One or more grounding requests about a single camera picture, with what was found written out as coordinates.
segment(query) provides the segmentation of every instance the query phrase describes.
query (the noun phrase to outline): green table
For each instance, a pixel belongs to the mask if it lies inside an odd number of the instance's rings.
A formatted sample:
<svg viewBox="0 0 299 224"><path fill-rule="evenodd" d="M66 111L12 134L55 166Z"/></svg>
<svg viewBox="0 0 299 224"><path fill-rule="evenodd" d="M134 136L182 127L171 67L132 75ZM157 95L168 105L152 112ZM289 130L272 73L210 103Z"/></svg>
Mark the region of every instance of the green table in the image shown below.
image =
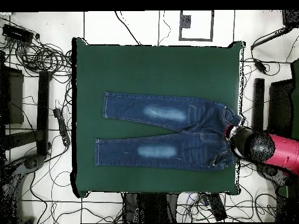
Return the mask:
<svg viewBox="0 0 299 224"><path fill-rule="evenodd" d="M104 92L190 96L227 103L238 112L240 52L229 48L86 45L77 51L77 130L73 139L73 188L105 192L230 192L237 194L235 167L197 172L144 167L95 166L95 138L132 138L168 134L150 125L102 117Z"/></svg>

